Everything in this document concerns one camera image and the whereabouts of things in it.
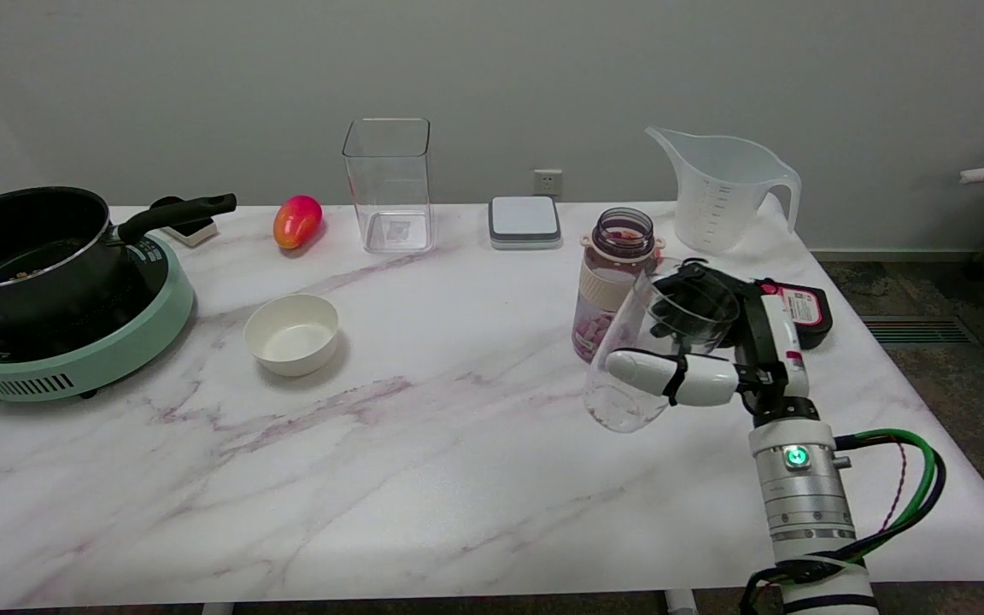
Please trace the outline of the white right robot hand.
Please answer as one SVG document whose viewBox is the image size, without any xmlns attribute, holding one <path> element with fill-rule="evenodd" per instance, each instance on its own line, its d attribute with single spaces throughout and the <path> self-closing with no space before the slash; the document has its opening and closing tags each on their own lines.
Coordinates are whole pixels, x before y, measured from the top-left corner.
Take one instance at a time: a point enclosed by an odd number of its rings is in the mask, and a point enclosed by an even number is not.
<svg viewBox="0 0 984 615">
<path fill-rule="evenodd" d="M 584 406 L 631 433 L 671 407 L 734 400 L 762 425 L 816 418 L 796 324 L 769 280 L 703 260 L 660 260 L 644 272 L 590 363 Z"/>
</svg>

